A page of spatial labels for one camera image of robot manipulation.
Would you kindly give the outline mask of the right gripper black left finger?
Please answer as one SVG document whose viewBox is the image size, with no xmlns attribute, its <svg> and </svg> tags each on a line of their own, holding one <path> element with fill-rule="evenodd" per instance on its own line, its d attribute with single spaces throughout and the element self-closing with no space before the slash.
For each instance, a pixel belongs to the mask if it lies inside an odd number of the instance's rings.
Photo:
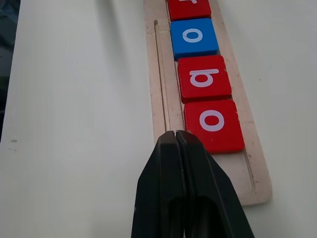
<svg viewBox="0 0 317 238">
<path fill-rule="evenodd" d="M 185 180 L 174 131 L 161 135 L 137 183 L 131 236 L 184 236 Z"/>
</svg>

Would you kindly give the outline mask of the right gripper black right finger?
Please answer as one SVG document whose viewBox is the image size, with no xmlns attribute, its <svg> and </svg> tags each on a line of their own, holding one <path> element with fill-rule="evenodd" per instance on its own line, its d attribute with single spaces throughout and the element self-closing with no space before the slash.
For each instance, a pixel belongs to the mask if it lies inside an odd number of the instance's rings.
<svg viewBox="0 0 317 238">
<path fill-rule="evenodd" d="M 186 184 L 187 238 L 252 238 L 254 234 L 231 180 L 202 142 L 177 131 Z"/>
</svg>

